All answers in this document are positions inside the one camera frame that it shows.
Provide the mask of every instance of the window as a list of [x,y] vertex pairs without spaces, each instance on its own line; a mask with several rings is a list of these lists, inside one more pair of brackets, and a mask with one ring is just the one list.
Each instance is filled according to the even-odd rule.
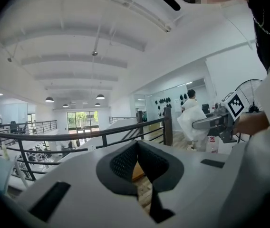
[[[90,133],[99,131],[98,111],[94,112],[68,112],[67,126],[69,134]],[[80,144],[85,143],[87,139],[80,139]]]

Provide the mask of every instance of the fan grille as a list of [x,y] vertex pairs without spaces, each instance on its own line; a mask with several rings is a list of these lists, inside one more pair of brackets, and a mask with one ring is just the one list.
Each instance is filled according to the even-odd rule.
[[259,79],[251,79],[242,83],[235,90],[241,98],[247,113],[257,113],[263,110],[254,93],[261,82],[262,80]]

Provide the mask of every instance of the ceiling beam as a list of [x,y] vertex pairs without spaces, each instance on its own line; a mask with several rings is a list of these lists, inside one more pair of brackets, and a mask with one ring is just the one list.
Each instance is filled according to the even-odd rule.
[[52,74],[41,74],[34,76],[35,80],[52,80],[52,79],[87,79],[87,80],[98,80],[98,81],[111,81],[111,82],[117,82],[118,77],[116,76],[109,76],[109,75],[98,75],[98,74],[83,74],[83,73],[77,73],[73,74],[72,72],[68,73],[52,73]]
[[81,86],[81,85],[71,85],[71,86],[56,86],[56,85],[50,85],[45,87],[46,90],[49,91],[57,91],[57,90],[100,90],[100,91],[111,91],[113,90],[113,87],[107,87],[107,86]]
[[[2,41],[2,44],[5,47],[11,46],[16,44],[18,41],[22,42],[29,39],[35,39],[39,37],[46,37],[46,36],[86,36],[86,37],[96,37],[97,29],[95,27],[71,27],[71,26],[64,26],[65,29],[59,28],[37,28],[32,30],[27,30],[26,35],[23,33],[18,35],[13,35],[9,38],[6,38]],[[110,41],[111,35],[100,32],[99,34],[100,39],[105,39]],[[115,43],[119,43],[121,45],[139,50],[145,51],[146,43],[142,43],[139,41],[135,41],[133,38],[129,37],[128,35],[119,35],[118,33],[115,34],[115,37],[112,38],[112,41]]]
[[[82,55],[82,54],[53,54],[53,55],[43,55],[41,57],[28,57],[21,60],[21,65],[33,65],[36,63],[46,63],[46,62],[89,62],[93,60],[92,55]],[[127,62],[112,59],[110,57],[95,56],[94,63],[109,65],[120,68],[127,68]]]

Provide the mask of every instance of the hand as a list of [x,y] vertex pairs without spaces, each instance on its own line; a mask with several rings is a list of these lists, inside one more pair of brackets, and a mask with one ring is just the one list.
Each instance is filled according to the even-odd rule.
[[264,112],[255,114],[242,114],[235,125],[233,134],[245,133],[254,135],[269,127],[267,116]]

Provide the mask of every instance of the black slot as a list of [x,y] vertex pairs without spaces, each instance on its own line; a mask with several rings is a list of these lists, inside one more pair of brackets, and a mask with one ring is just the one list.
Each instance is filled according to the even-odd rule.
[[225,162],[220,162],[220,161],[213,161],[213,160],[209,160],[209,159],[204,159],[201,161],[202,164],[205,165],[210,165],[210,166],[214,166],[217,168],[223,168],[225,165]]
[[70,185],[58,181],[29,211],[32,215],[46,222],[61,202]]

